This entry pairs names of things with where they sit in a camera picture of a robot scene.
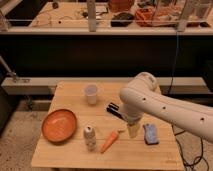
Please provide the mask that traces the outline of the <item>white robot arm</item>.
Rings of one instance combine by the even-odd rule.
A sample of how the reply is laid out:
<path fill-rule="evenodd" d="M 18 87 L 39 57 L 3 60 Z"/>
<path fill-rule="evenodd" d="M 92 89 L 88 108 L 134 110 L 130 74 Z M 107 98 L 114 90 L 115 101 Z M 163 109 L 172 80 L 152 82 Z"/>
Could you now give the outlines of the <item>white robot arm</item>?
<path fill-rule="evenodd" d="M 134 125 L 147 113 L 213 143 L 213 107 L 164 96 L 156 92 L 157 87 L 148 72 L 126 84 L 119 93 L 124 120 Z"/>

